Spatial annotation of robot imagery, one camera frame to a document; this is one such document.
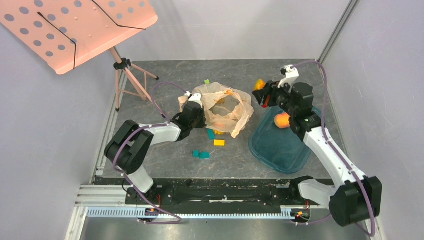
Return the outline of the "orange fake fruit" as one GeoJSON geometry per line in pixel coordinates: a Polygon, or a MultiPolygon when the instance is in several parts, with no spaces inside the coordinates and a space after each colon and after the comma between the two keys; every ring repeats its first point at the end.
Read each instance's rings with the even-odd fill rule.
{"type": "Polygon", "coordinates": [[[262,90],[266,86],[266,83],[262,79],[258,79],[254,85],[253,90],[259,91],[262,90]]]}
{"type": "Polygon", "coordinates": [[[279,113],[274,117],[274,124],[279,129],[286,129],[290,127],[290,115],[286,112],[279,113]]]}

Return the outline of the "translucent orange plastic bag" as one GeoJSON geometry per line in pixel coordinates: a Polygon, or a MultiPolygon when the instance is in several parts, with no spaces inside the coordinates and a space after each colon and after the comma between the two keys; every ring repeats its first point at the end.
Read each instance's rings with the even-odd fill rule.
{"type": "Polygon", "coordinates": [[[213,82],[194,88],[192,93],[201,94],[204,127],[228,133],[234,139],[253,116],[251,95],[244,91],[213,82]]]}

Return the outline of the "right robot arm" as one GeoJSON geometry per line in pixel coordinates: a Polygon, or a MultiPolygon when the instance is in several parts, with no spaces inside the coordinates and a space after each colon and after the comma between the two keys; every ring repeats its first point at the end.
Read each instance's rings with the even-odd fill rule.
{"type": "Polygon", "coordinates": [[[300,177],[291,183],[289,199],[295,204],[306,200],[329,210],[341,227],[370,220],[380,215],[383,185],[356,167],[332,139],[322,118],[313,109],[313,87],[298,82],[294,85],[258,80],[252,92],[263,107],[280,107],[288,113],[290,129],[318,157],[334,186],[312,177],[300,177]]]}

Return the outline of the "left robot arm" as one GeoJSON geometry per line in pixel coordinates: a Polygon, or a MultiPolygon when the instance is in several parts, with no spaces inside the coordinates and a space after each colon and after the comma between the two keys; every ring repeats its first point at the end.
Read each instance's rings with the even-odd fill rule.
{"type": "Polygon", "coordinates": [[[138,197],[145,204],[157,198],[154,181],[143,166],[151,146],[180,142],[191,131],[206,126],[205,110],[199,100],[189,100],[169,122],[160,124],[138,124],[127,120],[118,129],[104,150],[104,156],[112,166],[127,177],[127,181],[138,189],[138,197]]]}

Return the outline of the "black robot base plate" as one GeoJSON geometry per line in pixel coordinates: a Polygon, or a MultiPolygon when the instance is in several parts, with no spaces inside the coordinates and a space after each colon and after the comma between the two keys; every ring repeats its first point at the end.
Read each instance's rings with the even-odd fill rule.
{"type": "Polygon", "coordinates": [[[143,194],[129,187],[125,202],[150,201],[160,207],[186,202],[315,205],[295,193],[291,183],[291,179],[281,178],[155,178],[153,186],[143,194]]]}

